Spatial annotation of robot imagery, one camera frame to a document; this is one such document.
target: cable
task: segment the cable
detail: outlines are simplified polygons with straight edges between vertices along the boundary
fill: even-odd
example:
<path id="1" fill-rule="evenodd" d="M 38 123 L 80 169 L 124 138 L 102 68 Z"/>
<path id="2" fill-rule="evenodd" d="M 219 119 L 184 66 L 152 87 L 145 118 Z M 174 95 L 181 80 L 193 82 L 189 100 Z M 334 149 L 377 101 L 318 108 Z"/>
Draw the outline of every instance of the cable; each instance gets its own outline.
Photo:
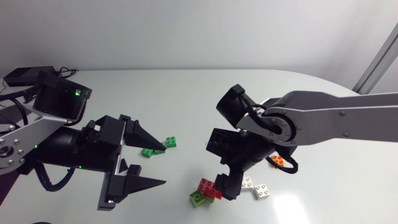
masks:
<path id="1" fill-rule="evenodd" d="M 24 125 L 28 125 L 27 121 L 27 116 L 24 107 L 21 105 L 21 103 L 16 100 L 16 99 L 10 99 L 12 102 L 15 103 L 15 105 L 18 107 L 19 112 L 21 113 L 22 119 L 24 120 Z"/>
<path id="2" fill-rule="evenodd" d="M 61 67 L 61 69 L 58 72 L 58 75 L 61 78 L 69 78 L 72 75 L 76 74 L 77 71 L 78 71 L 77 69 L 69 69 L 67 67 Z M 62 73 L 65 73 L 65 72 L 70 72 L 70 73 L 69 73 L 69 75 L 62 76 Z"/>
<path id="3" fill-rule="evenodd" d="M 5 95 L 1 95 L 0 96 L 0 101 L 4 101 L 4 100 L 10 100 L 10 99 L 14 99 L 14 98 L 18 98 L 21 96 L 25 96 L 28 94 L 32 94 L 32 93 L 37 93 L 37 90 L 39 89 L 39 86 L 32 86 L 26 90 L 21 90 L 21 91 L 17 91 L 15 93 L 9 93 L 9 94 L 5 94 Z"/>
<path id="4" fill-rule="evenodd" d="M 81 121 L 81 119 L 83 118 L 83 115 L 84 115 L 84 113 L 85 113 L 85 111 L 86 111 L 86 102 L 85 102 L 85 104 L 83 105 L 83 108 L 81 109 L 79 118 L 78 118 L 76 121 L 74 121 L 74 122 L 64 124 L 64 126 L 66 126 L 66 127 L 73 126 L 73 125 L 78 124 L 78 123 Z"/>
<path id="5" fill-rule="evenodd" d="M 70 178 L 72 177 L 75 171 L 75 168 L 68 169 L 68 173 L 65 175 L 65 177 L 59 183 L 52 185 L 49 175 L 47 174 L 47 171 L 45 171 L 43 163 L 34 162 L 33 168 L 36 171 L 40 183 L 42 184 L 44 189 L 49 192 L 56 192 L 58 190 L 61 190 L 69 182 Z"/>
<path id="6" fill-rule="evenodd" d="M 253 119 L 253 121 L 260 127 L 270 130 L 273 133 L 277 133 L 278 131 L 271 126 L 270 124 L 267 124 L 266 122 L 264 122 L 262 119 L 260 119 L 260 117 L 258 117 L 257 113 L 253 110 L 253 107 L 260 107 L 262 109 L 266 109 L 264 106 L 259 105 L 259 104 L 255 104 L 255 105 L 251 105 L 249 100 L 246 99 L 243 94 L 240 94 L 240 99 L 243 100 L 243 102 L 247 105 L 246 107 L 246 111 L 248 112 L 249 116 Z"/>

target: white table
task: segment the white table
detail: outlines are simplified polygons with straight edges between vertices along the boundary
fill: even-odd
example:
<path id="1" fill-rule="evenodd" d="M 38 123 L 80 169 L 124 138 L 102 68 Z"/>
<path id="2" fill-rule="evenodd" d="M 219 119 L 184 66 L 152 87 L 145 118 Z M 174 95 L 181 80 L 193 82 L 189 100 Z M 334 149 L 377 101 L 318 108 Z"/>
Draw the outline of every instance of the white table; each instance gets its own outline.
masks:
<path id="1" fill-rule="evenodd" d="M 299 147 L 297 174 L 271 169 L 266 161 L 245 175 L 267 184 L 271 196 L 215 200 L 194 208 L 188 195 L 202 177 L 228 174 L 205 150 L 213 128 L 233 128 L 215 109 L 239 83 L 256 102 L 292 90 L 355 93 L 319 78 L 275 70 L 146 70 L 78 72 L 74 82 L 93 89 L 80 129 L 91 119 L 126 114 L 158 140 L 176 136 L 177 148 L 150 159 L 125 147 L 128 164 L 141 176 L 166 184 L 129 195 L 111 212 L 97 211 L 103 174 L 76 170 L 59 192 L 46 192 L 34 172 L 20 176 L 0 207 L 0 223 L 397 223 L 397 144 L 333 139 Z M 53 183 L 65 167 L 47 166 Z"/>

